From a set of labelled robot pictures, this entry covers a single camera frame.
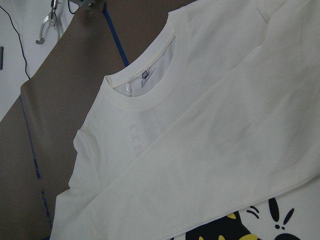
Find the cream long-sleeve cat shirt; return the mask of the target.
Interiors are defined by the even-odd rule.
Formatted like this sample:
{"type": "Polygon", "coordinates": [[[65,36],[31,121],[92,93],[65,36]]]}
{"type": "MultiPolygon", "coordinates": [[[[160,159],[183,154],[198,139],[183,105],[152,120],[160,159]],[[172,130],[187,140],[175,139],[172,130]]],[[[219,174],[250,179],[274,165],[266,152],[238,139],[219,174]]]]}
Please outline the cream long-sleeve cat shirt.
{"type": "Polygon", "coordinates": [[[53,240],[319,239],[319,1],[171,11],[73,144],[53,240]]]}

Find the long blue tape strip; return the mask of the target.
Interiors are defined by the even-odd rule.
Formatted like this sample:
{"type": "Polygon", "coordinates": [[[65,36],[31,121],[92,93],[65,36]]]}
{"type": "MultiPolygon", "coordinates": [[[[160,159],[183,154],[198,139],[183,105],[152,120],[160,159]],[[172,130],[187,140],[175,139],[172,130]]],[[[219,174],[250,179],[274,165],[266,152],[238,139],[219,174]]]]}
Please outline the long blue tape strip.
{"type": "Polygon", "coordinates": [[[108,27],[110,29],[111,35],[113,37],[114,43],[115,43],[116,48],[117,48],[117,50],[119,52],[119,55],[121,57],[121,60],[122,60],[122,62],[124,64],[124,66],[127,67],[130,63],[129,63],[128,58],[127,58],[127,56],[125,54],[125,51],[124,51],[123,46],[121,44],[121,41],[120,41],[120,39],[118,37],[118,34],[117,34],[117,31],[116,31],[115,26],[113,24],[113,21],[112,21],[110,15],[108,13],[107,3],[106,2],[103,3],[102,14],[103,14],[103,16],[104,16],[104,18],[105,18],[105,20],[106,20],[106,22],[108,24],[108,27]]]}

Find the metal clamp hook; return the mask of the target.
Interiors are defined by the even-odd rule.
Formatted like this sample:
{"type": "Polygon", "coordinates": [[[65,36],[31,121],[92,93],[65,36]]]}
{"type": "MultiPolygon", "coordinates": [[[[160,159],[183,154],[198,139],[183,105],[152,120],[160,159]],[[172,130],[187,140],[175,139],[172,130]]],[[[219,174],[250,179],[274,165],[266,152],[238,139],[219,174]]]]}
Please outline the metal clamp hook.
{"type": "Polygon", "coordinates": [[[35,43],[37,45],[42,45],[45,42],[45,38],[43,37],[43,32],[46,23],[48,23],[49,26],[56,28],[57,31],[57,42],[61,39],[62,36],[62,23],[59,14],[57,14],[57,8],[61,4],[59,0],[51,0],[50,2],[50,12],[48,15],[43,19],[42,24],[40,26],[39,31],[39,39],[35,40],[35,43]]]}

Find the small grey block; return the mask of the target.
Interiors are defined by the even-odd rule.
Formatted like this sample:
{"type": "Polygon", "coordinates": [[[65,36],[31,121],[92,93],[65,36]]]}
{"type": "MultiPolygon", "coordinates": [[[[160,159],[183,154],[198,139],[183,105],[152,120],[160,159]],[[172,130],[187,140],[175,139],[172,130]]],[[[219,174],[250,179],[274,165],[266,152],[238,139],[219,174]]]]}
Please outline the small grey block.
{"type": "Polygon", "coordinates": [[[0,70],[3,69],[3,62],[4,62],[4,47],[0,46],[0,70]]]}

